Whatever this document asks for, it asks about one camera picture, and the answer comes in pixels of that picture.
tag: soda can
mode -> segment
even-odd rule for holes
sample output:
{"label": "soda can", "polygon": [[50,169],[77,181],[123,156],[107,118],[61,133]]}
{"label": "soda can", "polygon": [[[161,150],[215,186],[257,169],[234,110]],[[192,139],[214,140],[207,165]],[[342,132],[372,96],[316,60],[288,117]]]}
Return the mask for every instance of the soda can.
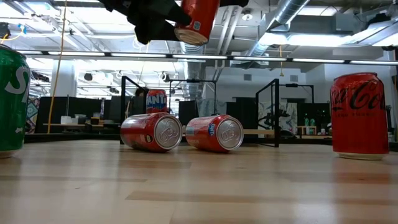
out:
{"label": "soda can", "polygon": [[220,0],[182,0],[181,8],[191,18],[191,24],[176,24],[175,35],[187,44],[201,46],[209,41]]}
{"label": "soda can", "polygon": [[26,57],[0,44],[0,158],[24,144],[29,82]]}
{"label": "soda can", "polygon": [[242,124],[230,115],[218,115],[191,120],[185,130],[189,145],[211,152],[229,152],[243,142]]}
{"label": "soda can", "polygon": [[167,95],[164,90],[149,90],[147,94],[147,113],[167,112]]}
{"label": "soda can", "polygon": [[120,135],[122,141],[134,149],[167,152],[180,144],[182,126],[168,113],[140,114],[123,122]]}
{"label": "soda can", "polygon": [[384,85],[376,73],[340,76],[330,96],[333,150],[340,157],[379,160],[389,153]]}

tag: black metal frame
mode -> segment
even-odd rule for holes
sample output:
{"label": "black metal frame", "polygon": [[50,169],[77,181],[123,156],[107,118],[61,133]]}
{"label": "black metal frame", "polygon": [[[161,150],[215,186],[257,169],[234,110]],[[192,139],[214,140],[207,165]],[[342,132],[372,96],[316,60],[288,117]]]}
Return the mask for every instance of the black metal frame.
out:
{"label": "black metal frame", "polygon": [[[260,93],[270,86],[276,87],[275,88],[275,115],[274,115],[274,118],[275,118],[274,119],[274,147],[279,147],[280,131],[279,131],[279,79],[278,78],[276,78],[273,81],[271,81],[270,83],[268,83],[268,85],[266,85],[265,87],[263,87],[256,93],[256,114],[254,114],[254,116],[255,116],[255,118],[259,117],[259,95],[260,95]],[[273,99],[273,92],[271,89],[271,114],[274,114],[274,110],[273,110],[274,101],[272,99]],[[265,128],[263,125],[259,124],[259,122],[263,119],[264,118],[257,119],[257,125]]]}
{"label": "black metal frame", "polygon": [[187,83],[206,83],[210,82],[214,84],[214,114],[217,112],[217,81],[213,80],[170,80],[169,86],[169,108],[171,108],[171,99],[172,99],[172,82],[187,82]]}
{"label": "black metal frame", "polygon": [[136,87],[138,87],[139,89],[143,90],[144,92],[144,100],[143,100],[143,112],[142,113],[146,113],[146,107],[147,107],[147,94],[148,94],[148,90],[146,90],[145,88],[141,87],[140,85],[138,85],[136,82],[132,81],[129,77],[127,76],[122,76],[122,93],[121,93],[121,102],[120,102],[120,125],[122,125],[125,117],[126,117],[126,80],[128,80],[129,82],[131,82],[132,84],[134,84]]}
{"label": "black metal frame", "polygon": [[[314,92],[313,85],[299,85],[299,84],[297,84],[297,87],[298,86],[310,87],[311,88],[311,100],[312,100],[312,103],[315,103],[315,99],[314,99],[314,95],[313,95],[313,92]],[[273,91],[274,91],[274,85],[271,86],[271,95],[272,95]]]}

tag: red soda can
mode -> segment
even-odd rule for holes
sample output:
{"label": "red soda can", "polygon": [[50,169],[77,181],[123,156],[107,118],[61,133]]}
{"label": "red soda can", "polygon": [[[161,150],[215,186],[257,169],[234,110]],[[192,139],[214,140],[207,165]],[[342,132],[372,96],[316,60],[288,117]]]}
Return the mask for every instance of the red soda can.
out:
{"label": "red soda can", "polygon": [[181,8],[191,18],[189,26],[176,24],[175,35],[187,44],[202,46],[207,43],[220,0],[182,0]]}
{"label": "red soda can", "polygon": [[376,73],[338,77],[330,96],[333,150],[340,157],[376,160],[389,153],[384,85]]}
{"label": "red soda can", "polygon": [[230,115],[191,120],[185,130],[189,145],[211,152],[229,152],[243,142],[242,124]]}
{"label": "red soda can", "polygon": [[140,114],[123,122],[120,135],[126,145],[135,149],[167,152],[180,144],[182,126],[168,113]]}
{"label": "red soda can", "polygon": [[149,90],[147,113],[167,112],[167,95],[164,90]]}

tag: sprite logo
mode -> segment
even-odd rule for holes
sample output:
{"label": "sprite logo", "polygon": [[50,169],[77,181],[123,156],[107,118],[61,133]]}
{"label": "sprite logo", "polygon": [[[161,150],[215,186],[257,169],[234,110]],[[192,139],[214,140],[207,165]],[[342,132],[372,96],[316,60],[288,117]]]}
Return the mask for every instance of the sprite logo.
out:
{"label": "sprite logo", "polygon": [[24,77],[24,73],[25,72],[29,74],[30,73],[29,68],[27,68],[27,67],[19,67],[17,69],[16,77],[17,77],[17,81],[18,81],[18,84],[19,84],[18,88],[15,88],[11,84],[11,82],[8,82],[8,84],[7,84],[6,88],[5,88],[5,90],[7,92],[15,94],[15,95],[20,95],[20,94],[25,93],[24,97],[22,98],[22,102],[23,103],[27,102],[27,97],[28,97],[28,94],[29,94],[28,88],[29,88],[29,83],[30,83],[30,79],[27,82],[25,81],[25,77]]}

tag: can bottom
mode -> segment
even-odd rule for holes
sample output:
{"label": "can bottom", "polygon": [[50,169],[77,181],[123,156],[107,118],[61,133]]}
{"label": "can bottom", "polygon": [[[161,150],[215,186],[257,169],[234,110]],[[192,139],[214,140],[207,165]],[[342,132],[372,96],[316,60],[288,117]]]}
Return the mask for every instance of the can bottom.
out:
{"label": "can bottom", "polygon": [[208,42],[208,38],[205,37],[204,35],[201,35],[198,32],[188,29],[183,29],[183,28],[176,29],[175,35],[182,42],[196,46],[202,46],[203,44]]}
{"label": "can bottom", "polygon": [[19,150],[0,151],[0,159],[10,158],[18,151]]}
{"label": "can bottom", "polygon": [[341,158],[345,159],[359,159],[359,160],[369,160],[376,161],[382,160],[386,154],[360,154],[360,153],[348,153],[348,152],[337,152]]}

